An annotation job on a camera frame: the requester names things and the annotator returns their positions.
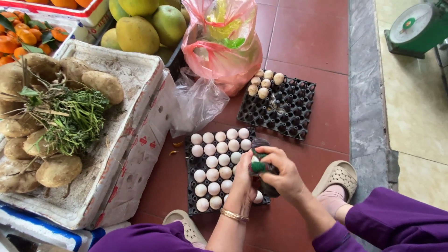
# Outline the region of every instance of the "scale dial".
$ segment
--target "scale dial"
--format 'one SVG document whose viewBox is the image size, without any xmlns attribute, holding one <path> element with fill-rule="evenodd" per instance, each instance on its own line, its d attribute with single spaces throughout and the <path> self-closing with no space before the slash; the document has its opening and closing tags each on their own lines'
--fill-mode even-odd
<svg viewBox="0 0 448 252">
<path fill-rule="evenodd" d="M 393 43 L 409 42 L 428 26 L 433 15 L 429 4 L 417 4 L 407 9 L 393 23 L 389 39 Z"/>
</svg>

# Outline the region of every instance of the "black plastic crate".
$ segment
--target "black plastic crate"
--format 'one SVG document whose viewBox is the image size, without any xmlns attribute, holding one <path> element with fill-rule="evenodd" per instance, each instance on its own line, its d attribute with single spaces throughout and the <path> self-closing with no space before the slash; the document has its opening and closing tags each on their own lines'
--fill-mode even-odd
<svg viewBox="0 0 448 252">
<path fill-rule="evenodd" d="M 100 45 L 101 39 L 106 33 L 106 31 L 115 28 L 116 20 L 114 18 L 111 18 L 106 24 L 106 28 L 101 31 L 98 38 L 96 39 L 94 45 Z M 172 78 L 174 81 L 176 81 L 179 78 L 180 70 L 182 67 L 187 66 L 187 63 L 184 59 L 184 53 L 181 50 L 182 40 L 177 45 L 176 49 L 174 50 L 174 53 L 171 55 L 171 58 L 169 59 L 168 63 L 165 65 L 165 68 L 168 68 Z"/>
<path fill-rule="evenodd" d="M 271 82 L 269 95 L 263 100 L 258 94 L 250 96 L 246 91 L 237 120 L 303 141 L 308 133 L 315 88 L 316 83 L 285 75 L 280 85 Z"/>
<path fill-rule="evenodd" d="M 254 128 L 247 128 L 249 130 L 249 137 L 248 139 L 252 142 L 252 140 L 254 140 L 256 138 L 255 136 L 255 129 Z M 193 144 L 191 143 L 191 135 L 187 135 L 185 137 L 185 160 L 187 163 L 187 172 L 188 172 L 188 186 L 187 186 L 187 198 L 188 198 L 188 214 L 190 216 L 193 216 L 195 214 L 201 214 L 201 213 L 209 213 L 209 212 L 214 212 L 214 211 L 219 211 L 218 210 L 214 210 L 212 209 L 210 206 L 208 207 L 208 209 L 205 212 L 200 212 L 196 209 L 196 203 L 200 198 L 206 198 L 208 201 L 210 201 L 210 198 L 212 197 L 212 195 L 210 195 L 207 191 L 206 195 L 204 197 L 197 197 L 194 193 L 194 188 L 200 184 L 198 182 L 196 182 L 196 180 L 194 179 L 194 172 L 196 170 L 203 170 L 205 173 L 207 173 L 207 170 L 209 169 L 206 165 L 206 159 L 207 159 L 207 155 L 204 153 L 201 157 L 195 157 L 192 155 L 191 153 L 191 148 L 193 147 Z M 241 144 L 241 138 L 237 138 L 237 141 Z M 216 145 L 218 144 L 218 142 L 216 140 L 213 141 L 213 145 L 216 147 Z M 204 148 L 206 145 L 206 143 L 202 142 L 201 146 L 202 148 Z M 239 148 L 238 152 L 240 153 L 244 153 L 245 151 L 243 151 L 241 149 L 241 147 Z M 232 152 L 230 150 L 227 151 L 227 155 L 231 155 Z M 215 153 L 215 157 L 218 157 L 220 154 L 218 152 Z M 232 162 L 230 162 L 227 165 L 230 169 L 233 169 L 234 166 L 236 166 L 236 164 L 233 164 Z M 221 166 L 218 164 L 218 166 L 216 167 L 217 170 L 219 170 L 221 168 Z M 234 175 L 232 174 L 232 176 L 230 177 L 230 180 L 233 182 L 234 179 Z M 219 179 L 216 181 L 220 186 L 221 183 L 223 182 L 223 179 L 221 177 L 219 177 Z M 204 182 L 202 182 L 202 184 L 204 184 L 206 187 L 208 187 L 208 185 L 211 182 L 206 178 Z M 222 191 L 219 192 L 218 196 L 221 197 L 221 199 L 223 200 L 223 206 L 224 206 L 224 196 L 226 194 Z M 269 205 L 271 203 L 271 199 L 269 197 L 267 197 L 266 195 L 263 195 L 263 200 L 260 204 L 253 204 L 253 205 Z"/>
</svg>

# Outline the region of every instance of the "woman's right hand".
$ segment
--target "woman's right hand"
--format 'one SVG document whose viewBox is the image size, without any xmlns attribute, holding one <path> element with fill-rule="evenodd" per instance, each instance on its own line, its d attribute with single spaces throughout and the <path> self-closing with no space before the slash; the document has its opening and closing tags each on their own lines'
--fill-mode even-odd
<svg viewBox="0 0 448 252">
<path fill-rule="evenodd" d="M 276 147 L 261 146 L 256 148 L 255 151 L 258 153 L 267 153 L 268 155 L 260 161 L 273 164 L 280 171 L 279 175 L 274 175 L 269 172 L 260 173 L 260 178 L 265 183 L 275 187 L 280 195 L 295 205 L 300 194 L 306 187 L 294 162 L 286 156 L 283 150 Z"/>
</svg>

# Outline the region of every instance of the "pink plastic bag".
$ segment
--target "pink plastic bag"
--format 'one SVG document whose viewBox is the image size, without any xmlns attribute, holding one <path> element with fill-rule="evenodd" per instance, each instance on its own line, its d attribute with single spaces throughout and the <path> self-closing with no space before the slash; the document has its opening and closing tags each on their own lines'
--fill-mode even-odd
<svg viewBox="0 0 448 252">
<path fill-rule="evenodd" d="M 188 66 L 215 80 L 229 97 L 257 73 L 263 60 L 255 32 L 255 0 L 182 0 L 190 25 L 182 41 Z"/>
</svg>

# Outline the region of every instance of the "hand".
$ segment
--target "hand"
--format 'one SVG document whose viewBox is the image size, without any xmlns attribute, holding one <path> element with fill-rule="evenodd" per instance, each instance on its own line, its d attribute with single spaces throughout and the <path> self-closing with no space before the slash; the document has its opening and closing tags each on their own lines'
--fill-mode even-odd
<svg viewBox="0 0 448 252">
<path fill-rule="evenodd" d="M 286 156 L 283 150 L 276 147 L 261 146 L 255 150 L 258 153 L 267 153 L 268 155 L 260 161 L 273 164 L 280 171 L 279 175 L 269 172 L 260 173 L 260 178 L 273 186 L 289 203 L 295 205 L 297 198 L 306 187 L 294 162 Z"/>
<path fill-rule="evenodd" d="M 231 212 L 233 211 L 228 208 L 238 208 L 234 205 L 240 205 L 241 209 L 235 209 L 234 211 L 236 212 L 234 213 L 246 217 L 249 215 L 250 206 L 257 196 L 257 190 L 252 187 L 252 176 L 249 174 L 249 164 L 251 163 L 252 155 L 251 150 L 241 155 L 240 161 L 235 168 L 232 188 L 224 204 L 224 208 Z"/>
</svg>

